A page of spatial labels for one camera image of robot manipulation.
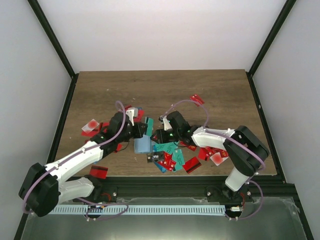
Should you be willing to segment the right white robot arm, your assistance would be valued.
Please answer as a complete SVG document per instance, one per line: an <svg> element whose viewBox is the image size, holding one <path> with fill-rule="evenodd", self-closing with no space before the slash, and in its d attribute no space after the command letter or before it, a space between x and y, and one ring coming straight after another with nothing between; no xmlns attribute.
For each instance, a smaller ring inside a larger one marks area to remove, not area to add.
<svg viewBox="0 0 320 240"><path fill-rule="evenodd" d="M226 130L190 125L179 111L161 117L163 128L155 130L151 139L158 144L183 142L187 146L221 150L233 163L233 169L222 188L223 198L229 202L240 196L244 184L265 168L270 152L262 141L246 126Z"/></svg>

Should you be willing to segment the blue leather card holder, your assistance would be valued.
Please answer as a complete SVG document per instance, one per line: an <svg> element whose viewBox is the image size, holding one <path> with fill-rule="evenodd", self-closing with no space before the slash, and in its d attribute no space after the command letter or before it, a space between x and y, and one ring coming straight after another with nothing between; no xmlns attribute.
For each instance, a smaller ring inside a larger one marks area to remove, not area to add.
<svg viewBox="0 0 320 240"><path fill-rule="evenodd" d="M134 140L134 152L136 154L149 154L152 152L152 141L147 135Z"/></svg>

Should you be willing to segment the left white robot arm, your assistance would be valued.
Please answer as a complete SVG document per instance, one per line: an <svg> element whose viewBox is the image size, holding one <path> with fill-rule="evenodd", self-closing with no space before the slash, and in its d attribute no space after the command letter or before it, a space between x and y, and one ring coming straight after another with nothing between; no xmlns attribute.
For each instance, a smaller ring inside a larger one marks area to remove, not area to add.
<svg viewBox="0 0 320 240"><path fill-rule="evenodd" d="M87 198L97 202L103 187L96 177L70 178L115 152L120 143L142 138L147 127L146 123L134 122L129 110L117 112L108 126L101 128L78 150L46 165L35 163L29 168L18 193L23 200L22 210L43 217L58 204L69 200Z"/></svg>

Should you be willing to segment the teal VIP card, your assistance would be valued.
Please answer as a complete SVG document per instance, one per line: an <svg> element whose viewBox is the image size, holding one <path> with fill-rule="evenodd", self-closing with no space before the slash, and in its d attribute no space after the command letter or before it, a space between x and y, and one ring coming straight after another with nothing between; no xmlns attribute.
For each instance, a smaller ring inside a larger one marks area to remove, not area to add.
<svg viewBox="0 0 320 240"><path fill-rule="evenodd" d="M147 136L151 137L152 134L153 134L154 120L152 118L150 118L150 117L145 117L145 123L147 125L145 134Z"/></svg>

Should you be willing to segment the lone red card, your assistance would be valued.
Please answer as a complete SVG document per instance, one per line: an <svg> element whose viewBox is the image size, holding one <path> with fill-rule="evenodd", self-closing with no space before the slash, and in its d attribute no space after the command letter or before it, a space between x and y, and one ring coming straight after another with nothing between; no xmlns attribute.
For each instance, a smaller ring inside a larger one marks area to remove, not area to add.
<svg viewBox="0 0 320 240"><path fill-rule="evenodd" d="M191 95L190 100L193 101L197 107L202 106L205 103L198 94Z"/></svg>

